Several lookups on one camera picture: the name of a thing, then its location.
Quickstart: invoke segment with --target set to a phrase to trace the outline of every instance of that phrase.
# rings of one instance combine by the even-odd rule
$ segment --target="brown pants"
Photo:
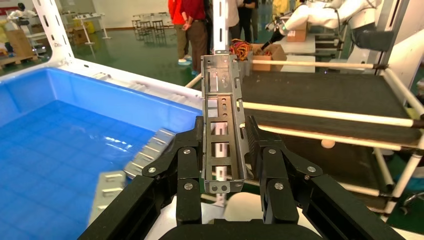
[[[208,34],[206,32],[205,23],[202,21],[194,21],[187,30],[188,40],[191,43],[191,54],[193,58],[193,70],[200,73],[202,70],[201,56],[206,55],[208,44]]]
[[[183,25],[180,24],[175,24],[173,27],[176,30],[176,49],[178,51],[178,59],[183,59],[185,55],[189,54],[187,31],[184,31]]]

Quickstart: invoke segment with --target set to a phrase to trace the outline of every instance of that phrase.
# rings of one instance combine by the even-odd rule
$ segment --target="metal part in bin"
[[[100,174],[88,225],[94,222],[118,194],[124,190],[126,180],[126,175],[123,171],[111,171]]]
[[[143,168],[158,159],[175,137],[175,133],[164,128],[159,129],[148,141],[141,152],[135,155],[124,168],[126,175],[133,179],[142,175]]]

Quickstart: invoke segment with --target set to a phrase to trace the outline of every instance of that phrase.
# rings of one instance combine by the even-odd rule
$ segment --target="wooden pallet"
[[[7,64],[21,64],[23,60],[30,60],[35,61],[39,59],[37,56],[14,56],[14,57],[8,57],[5,59],[0,59],[0,70],[3,69],[3,66]]]

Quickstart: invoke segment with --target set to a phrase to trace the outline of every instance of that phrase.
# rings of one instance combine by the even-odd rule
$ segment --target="red shirt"
[[[183,0],[168,0],[169,14],[172,19],[172,23],[176,25],[183,25],[186,23],[183,16],[181,16],[181,4]]]
[[[185,12],[187,18],[191,17],[193,20],[204,20],[206,17],[203,0],[182,0],[180,11]]]

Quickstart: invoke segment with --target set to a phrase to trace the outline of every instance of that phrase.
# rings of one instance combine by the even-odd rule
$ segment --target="sheet metal part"
[[[159,129],[156,134],[148,141],[147,145],[138,152],[134,159],[124,168],[126,175],[133,179],[136,175],[142,175],[145,166],[158,159],[167,149],[175,137],[175,133],[164,128]]]
[[[118,194],[124,190],[126,183],[127,178],[123,171],[103,172],[99,175],[88,225],[92,224]]]
[[[203,171],[204,188],[208,193],[240,192],[247,178],[245,154],[249,152],[244,128],[241,78],[235,55],[216,51],[215,55],[202,56]],[[215,132],[217,124],[226,126],[227,134]],[[218,157],[215,149],[227,149],[227,156]],[[215,167],[230,169],[232,180],[213,180]]]

